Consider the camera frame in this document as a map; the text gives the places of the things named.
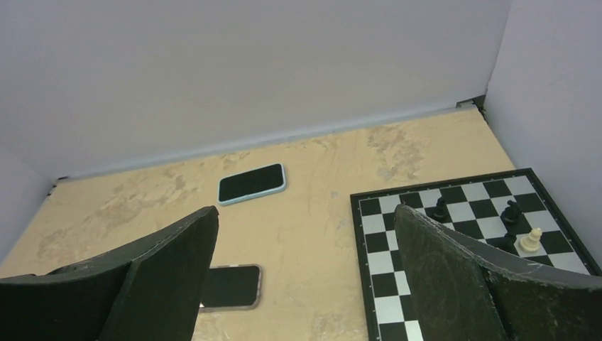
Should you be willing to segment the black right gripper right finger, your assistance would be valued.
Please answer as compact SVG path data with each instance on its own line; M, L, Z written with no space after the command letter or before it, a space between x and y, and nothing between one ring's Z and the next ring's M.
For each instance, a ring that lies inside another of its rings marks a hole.
M601 278L539 264L395 209L425 340L600 340Z

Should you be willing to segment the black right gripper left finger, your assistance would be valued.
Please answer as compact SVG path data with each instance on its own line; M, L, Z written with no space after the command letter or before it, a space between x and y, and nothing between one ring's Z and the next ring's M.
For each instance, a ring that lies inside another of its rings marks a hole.
M219 231L203 207L48 274L1 280L2 340L191 340Z

